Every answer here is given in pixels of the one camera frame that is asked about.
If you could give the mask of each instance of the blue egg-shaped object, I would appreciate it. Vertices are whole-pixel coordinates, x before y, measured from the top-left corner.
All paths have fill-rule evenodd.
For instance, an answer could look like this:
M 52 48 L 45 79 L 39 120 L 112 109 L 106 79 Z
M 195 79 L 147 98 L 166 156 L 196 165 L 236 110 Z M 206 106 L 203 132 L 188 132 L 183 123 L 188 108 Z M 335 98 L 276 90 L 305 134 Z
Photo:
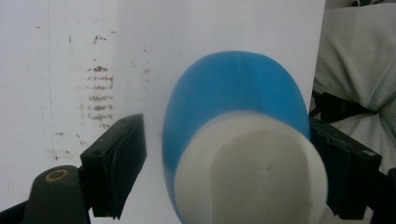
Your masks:
M 183 152 L 204 124 L 233 111 L 264 114 L 309 138 L 303 97 L 279 63 L 245 51 L 205 56 L 188 68 L 176 84 L 164 118 L 163 169 L 177 213 L 175 175 Z

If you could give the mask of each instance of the blue plastic object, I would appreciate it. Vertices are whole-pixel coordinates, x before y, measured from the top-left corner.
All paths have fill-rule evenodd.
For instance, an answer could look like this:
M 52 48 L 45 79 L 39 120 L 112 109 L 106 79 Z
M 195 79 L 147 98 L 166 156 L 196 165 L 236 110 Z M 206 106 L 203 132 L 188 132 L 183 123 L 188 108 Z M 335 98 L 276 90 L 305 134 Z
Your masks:
M 177 213 L 174 182 L 181 155 L 204 124 L 232 111 L 265 114 L 309 138 L 303 97 L 290 74 L 279 63 L 244 51 L 205 56 L 178 81 L 164 118 L 163 169 Z

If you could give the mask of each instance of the white base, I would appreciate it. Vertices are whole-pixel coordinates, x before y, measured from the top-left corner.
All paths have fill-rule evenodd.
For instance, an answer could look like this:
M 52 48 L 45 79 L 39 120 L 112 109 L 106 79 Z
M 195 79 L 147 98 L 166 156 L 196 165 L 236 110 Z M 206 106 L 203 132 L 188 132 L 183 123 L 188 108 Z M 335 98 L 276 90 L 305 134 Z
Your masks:
M 264 115 L 233 112 L 193 137 L 177 167 L 175 195 L 186 224 L 315 224 L 327 178 L 303 135 Z

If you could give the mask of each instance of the white backdrop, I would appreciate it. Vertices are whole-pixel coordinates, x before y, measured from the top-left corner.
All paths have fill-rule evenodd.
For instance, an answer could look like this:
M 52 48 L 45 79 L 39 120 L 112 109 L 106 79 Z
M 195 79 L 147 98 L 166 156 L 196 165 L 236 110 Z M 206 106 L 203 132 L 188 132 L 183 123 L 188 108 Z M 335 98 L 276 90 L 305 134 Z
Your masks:
M 178 223 L 161 155 L 177 79 L 207 54 L 253 51 L 281 63 L 309 105 L 324 3 L 2 0 L 0 211 L 27 200 L 41 172 L 80 166 L 117 119 L 144 113 L 148 158 L 117 223 Z

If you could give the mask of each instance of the white fabric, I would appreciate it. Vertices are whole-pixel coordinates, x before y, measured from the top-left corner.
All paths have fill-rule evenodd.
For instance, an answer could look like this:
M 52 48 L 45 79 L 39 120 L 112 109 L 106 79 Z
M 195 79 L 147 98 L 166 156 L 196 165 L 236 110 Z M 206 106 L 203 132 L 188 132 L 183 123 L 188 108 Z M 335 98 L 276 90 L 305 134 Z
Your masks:
M 334 126 L 396 166 L 396 4 L 325 11 L 314 90 L 377 111 Z

